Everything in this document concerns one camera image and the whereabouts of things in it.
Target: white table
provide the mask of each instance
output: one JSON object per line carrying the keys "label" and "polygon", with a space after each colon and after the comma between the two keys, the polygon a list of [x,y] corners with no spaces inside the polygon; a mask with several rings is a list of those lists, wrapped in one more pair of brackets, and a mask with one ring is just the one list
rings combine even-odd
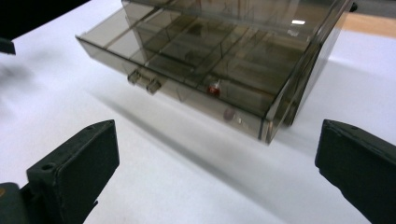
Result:
{"label": "white table", "polygon": [[396,39],[343,31],[293,126],[270,146],[89,58],[75,35],[121,7],[95,0],[0,55],[0,183],[82,128],[116,121],[120,167],[86,223],[368,223],[318,172],[321,123],[396,145]]}

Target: transparent plastic drawer unit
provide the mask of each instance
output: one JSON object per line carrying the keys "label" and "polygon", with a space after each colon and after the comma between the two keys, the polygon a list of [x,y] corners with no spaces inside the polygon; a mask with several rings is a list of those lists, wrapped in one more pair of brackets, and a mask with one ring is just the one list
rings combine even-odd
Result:
{"label": "transparent plastic drawer unit", "polygon": [[123,0],[78,41],[149,93],[270,143],[318,78],[346,0]]}

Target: plastic case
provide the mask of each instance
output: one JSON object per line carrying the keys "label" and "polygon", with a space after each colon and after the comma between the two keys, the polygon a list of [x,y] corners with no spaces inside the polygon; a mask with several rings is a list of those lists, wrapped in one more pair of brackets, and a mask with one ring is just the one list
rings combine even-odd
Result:
{"label": "plastic case", "polygon": [[92,58],[267,143],[292,124],[350,8],[347,0],[122,4],[78,36]]}

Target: drawer organizer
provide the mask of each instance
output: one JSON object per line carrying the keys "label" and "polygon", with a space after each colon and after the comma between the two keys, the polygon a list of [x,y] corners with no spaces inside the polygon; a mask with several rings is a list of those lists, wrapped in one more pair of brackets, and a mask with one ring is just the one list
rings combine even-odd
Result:
{"label": "drawer organizer", "polygon": [[123,0],[77,37],[95,60],[270,143],[291,125],[347,0]]}

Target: white surface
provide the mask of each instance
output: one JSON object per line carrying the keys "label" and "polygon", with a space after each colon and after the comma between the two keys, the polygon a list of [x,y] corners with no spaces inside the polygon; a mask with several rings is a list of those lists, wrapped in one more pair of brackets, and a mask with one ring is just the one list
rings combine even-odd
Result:
{"label": "white surface", "polygon": [[86,223],[368,223],[314,164],[321,122],[396,144],[396,40],[343,31],[290,128],[271,146],[89,58],[75,35],[121,7],[95,0],[0,55],[0,182],[82,128],[116,121],[120,167]]}

